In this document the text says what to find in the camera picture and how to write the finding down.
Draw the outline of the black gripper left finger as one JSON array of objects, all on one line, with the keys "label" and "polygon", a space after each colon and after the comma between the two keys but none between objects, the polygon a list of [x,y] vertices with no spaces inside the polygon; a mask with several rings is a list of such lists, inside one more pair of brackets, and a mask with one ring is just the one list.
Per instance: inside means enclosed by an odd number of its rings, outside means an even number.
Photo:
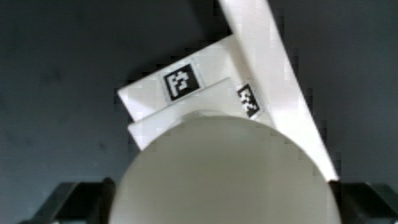
[{"label": "black gripper left finger", "polygon": [[63,182],[20,224],[109,224],[116,182]]}]

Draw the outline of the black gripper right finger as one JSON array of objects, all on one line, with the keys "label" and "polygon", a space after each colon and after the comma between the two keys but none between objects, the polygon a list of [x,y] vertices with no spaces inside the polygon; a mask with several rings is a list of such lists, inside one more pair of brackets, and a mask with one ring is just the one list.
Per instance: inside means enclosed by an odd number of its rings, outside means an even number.
[{"label": "black gripper right finger", "polygon": [[344,224],[398,224],[398,192],[386,183],[331,181]]}]

